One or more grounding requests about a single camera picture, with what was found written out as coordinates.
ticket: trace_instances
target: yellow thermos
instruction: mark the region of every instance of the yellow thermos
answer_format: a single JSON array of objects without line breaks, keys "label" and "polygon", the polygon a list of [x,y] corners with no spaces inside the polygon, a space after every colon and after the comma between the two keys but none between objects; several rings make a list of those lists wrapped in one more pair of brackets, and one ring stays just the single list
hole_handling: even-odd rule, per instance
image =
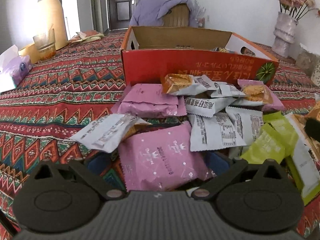
[{"label": "yellow thermos", "polygon": [[56,49],[61,49],[68,44],[68,36],[62,9],[62,0],[38,0],[39,30],[46,32],[54,29]]}]

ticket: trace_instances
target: purple garment on chair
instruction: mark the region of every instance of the purple garment on chair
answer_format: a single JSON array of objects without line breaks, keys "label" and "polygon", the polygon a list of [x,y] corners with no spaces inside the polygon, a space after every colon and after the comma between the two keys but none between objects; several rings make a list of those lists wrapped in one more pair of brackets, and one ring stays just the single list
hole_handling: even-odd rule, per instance
[{"label": "purple garment on chair", "polygon": [[191,0],[140,0],[130,21],[130,26],[163,26],[162,17],[174,6],[185,3],[189,10],[189,26],[198,27],[192,13]]}]

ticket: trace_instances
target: cardboard box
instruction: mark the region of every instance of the cardboard box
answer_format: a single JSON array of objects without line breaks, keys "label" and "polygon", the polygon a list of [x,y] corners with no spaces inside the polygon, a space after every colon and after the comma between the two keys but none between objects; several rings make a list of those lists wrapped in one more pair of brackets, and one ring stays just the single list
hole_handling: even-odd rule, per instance
[{"label": "cardboard box", "polygon": [[[210,51],[222,47],[237,54]],[[254,53],[255,57],[242,53]],[[266,85],[279,66],[277,58],[232,32],[191,27],[130,27],[121,45],[127,83],[159,83],[169,73],[207,75],[237,84],[238,79]]]}]

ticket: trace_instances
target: vase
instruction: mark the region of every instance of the vase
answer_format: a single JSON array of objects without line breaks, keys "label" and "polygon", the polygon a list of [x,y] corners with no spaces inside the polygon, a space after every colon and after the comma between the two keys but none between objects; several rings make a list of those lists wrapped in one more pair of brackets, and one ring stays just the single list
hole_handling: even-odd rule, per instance
[{"label": "vase", "polygon": [[276,36],[272,51],[282,57],[289,56],[291,44],[294,43],[298,21],[290,15],[279,12],[277,23],[273,34]]}]

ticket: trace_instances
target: green round fruit graphic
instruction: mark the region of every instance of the green round fruit graphic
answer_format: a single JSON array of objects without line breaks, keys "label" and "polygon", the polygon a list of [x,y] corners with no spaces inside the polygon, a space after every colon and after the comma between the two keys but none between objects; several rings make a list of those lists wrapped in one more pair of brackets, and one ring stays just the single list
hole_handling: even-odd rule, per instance
[{"label": "green round fruit graphic", "polygon": [[258,69],[255,80],[263,81],[265,84],[273,77],[275,73],[275,65],[272,62],[265,63],[261,68]]}]

